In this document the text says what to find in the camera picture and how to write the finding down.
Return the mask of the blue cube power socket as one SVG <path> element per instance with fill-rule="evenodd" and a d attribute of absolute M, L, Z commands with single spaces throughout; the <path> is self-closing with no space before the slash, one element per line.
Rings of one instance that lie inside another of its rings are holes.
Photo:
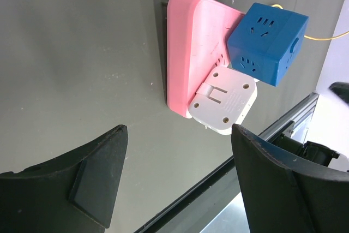
<path fill-rule="evenodd" d="M 233 69 L 278 86 L 300 52 L 309 17 L 254 3 L 228 38 Z"/>

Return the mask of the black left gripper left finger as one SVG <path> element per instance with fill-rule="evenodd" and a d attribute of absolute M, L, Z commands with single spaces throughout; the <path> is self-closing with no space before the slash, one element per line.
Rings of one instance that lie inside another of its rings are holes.
<path fill-rule="evenodd" d="M 2 173 L 1 232 L 104 232 L 127 146 L 127 127 L 118 125 L 65 154 Z"/>

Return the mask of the pink triangular power strip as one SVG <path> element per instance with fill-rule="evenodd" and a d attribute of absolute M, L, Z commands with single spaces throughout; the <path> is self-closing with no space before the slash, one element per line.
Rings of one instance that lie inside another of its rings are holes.
<path fill-rule="evenodd" d="M 244 13 L 216 0 L 169 0 L 167 4 L 167 104 L 191 118 L 189 105 L 217 66 L 230 63 L 227 40 Z"/>

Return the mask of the white square socket adapter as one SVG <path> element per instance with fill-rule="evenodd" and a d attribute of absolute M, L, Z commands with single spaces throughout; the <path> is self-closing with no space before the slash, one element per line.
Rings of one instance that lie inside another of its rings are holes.
<path fill-rule="evenodd" d="M 205 127 L 230 135 L 242 124 L 257 98 L 255 79 L 223 66 L 215 67 L 195 93 L 189 113 Z"/>

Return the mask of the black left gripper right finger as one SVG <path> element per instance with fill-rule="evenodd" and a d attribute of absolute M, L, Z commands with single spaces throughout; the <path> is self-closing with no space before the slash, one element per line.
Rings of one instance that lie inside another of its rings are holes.
<path fill-rule="evenodd" d="M 316 164 L 232 126 L 251 232 L 348 232 L 348 171 Z"/>

